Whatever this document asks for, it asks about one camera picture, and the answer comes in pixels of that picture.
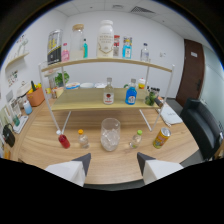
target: brown door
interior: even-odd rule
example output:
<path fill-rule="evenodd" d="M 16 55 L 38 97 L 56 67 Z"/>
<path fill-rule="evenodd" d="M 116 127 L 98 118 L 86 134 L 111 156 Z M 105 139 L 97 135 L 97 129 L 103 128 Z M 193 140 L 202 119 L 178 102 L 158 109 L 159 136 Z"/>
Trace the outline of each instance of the brown door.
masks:
<path fill-rule="evenodd" d="M 184 106 L 187 98 L 198 99 L 204 79 L 204 52 L 202 45 L 192 40 L 184 40 L 185 59 L 182 79 L 176 101 Z"/>

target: ceiling vent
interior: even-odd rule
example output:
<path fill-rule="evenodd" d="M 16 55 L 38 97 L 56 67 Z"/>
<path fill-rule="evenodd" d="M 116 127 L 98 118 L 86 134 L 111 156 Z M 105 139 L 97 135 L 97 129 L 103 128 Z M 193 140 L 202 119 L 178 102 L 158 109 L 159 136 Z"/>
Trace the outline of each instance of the ceiling vent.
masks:
<path fill-rule="evenodd" d="M 151 19 L 152 17 L 154 16 L 157 16 L 157 14 L 155 12 L 152 12 L 148 9 L 144 9 L 144 8 L 141 8 L 141 7 L 134 7 L 130 13 L 134 13 L 134 14 L 137 14 L 139 16 L 144 16 L 144 17 L 147 17 L 149 19 Z"/>
<path fill-rule="evenodd" d="M 113 5 L 112 9 L 123 9 L 124 6 L 123 5 Z"/>

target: black chair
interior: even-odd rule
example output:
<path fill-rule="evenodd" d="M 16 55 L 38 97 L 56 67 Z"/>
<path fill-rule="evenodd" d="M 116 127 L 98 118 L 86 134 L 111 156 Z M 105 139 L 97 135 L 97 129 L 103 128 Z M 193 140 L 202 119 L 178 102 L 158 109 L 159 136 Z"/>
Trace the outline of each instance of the black chair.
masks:
<path fill-rule="evenodd" d="M 218 122 L 200 100 L 188 98 L 180 117 L 198 144 L 204 161 L 213 158 L 221 145 Z"/>

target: basket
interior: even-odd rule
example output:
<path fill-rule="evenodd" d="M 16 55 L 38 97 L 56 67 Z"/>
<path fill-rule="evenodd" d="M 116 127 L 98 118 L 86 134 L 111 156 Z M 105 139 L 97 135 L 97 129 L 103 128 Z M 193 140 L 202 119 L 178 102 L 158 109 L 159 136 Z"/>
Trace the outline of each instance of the basket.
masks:
<path fill-rule="evenodd" d="M 44 93 L 42 88 L 39 88 L 32 93 L 26 94 L 26 96 L 32 107 L 39 106 L 44 101 Z"/>

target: wall shelf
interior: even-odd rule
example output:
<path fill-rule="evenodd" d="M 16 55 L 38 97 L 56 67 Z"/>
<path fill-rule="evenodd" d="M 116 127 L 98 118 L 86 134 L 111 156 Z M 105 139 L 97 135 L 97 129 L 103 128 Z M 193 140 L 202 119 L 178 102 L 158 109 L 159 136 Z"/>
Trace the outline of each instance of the wall shelf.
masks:
<path fill-rule="evenodd" d="M 22 55 L 20 55 L 20 56 L 18 56 L 18 57 L 16 57 L 16 58 L 12 59 L 12 60 L 6 65 L 5 68 L 7 68 L 9 65 L 13 64 L 15 61 L 18 61 L 19 59 L 24 58 L 24 57 L 25 57 L 26 55 L 28 55 L 28 54 L 29 54 L 29 52 L 27 52 L 27 53 L 25 53 L 25 54 L 22 54 Z"/>
<path fill-rule="evenodd" d="M 88 111 L 88 110 L 133 110 L 133 109 L 159 109 L 145 104 L 148 91 L 137 89 L 137 97 L 134 105 L 125 103 L 126 88 L 114 88 L 114 103 L 103 103 L 103 88 L 64 90 L 61 96 L 51 106 L 52 111 Z"/>
<path fill-rule="evenodd" d="M 76 64 L 85 64 L 85 63 L 98 63 L 98 62 L 116 62 L 116 63 L 126 63 L 126 64 L 135 64 L 135 65 L 144 65 L 147 67 L 161 69 L 167 72 L 172 72 L 172 69 L 168 69 L 159 65 L 151 64 L 149 62 L 143 61 L 136 61 L 131 59 L 122 59 L 122 58 L 86 58 L 82 60 L 75 60 L 75 61 L 66 61 L 66 62 L 59 62 L 52 65 L 49 65 L 47 68 L 43 68 L 41 71 L 45 72 L 50 69 L 60 68 L 63 66 L 68 65 L 76 65 Z"/>

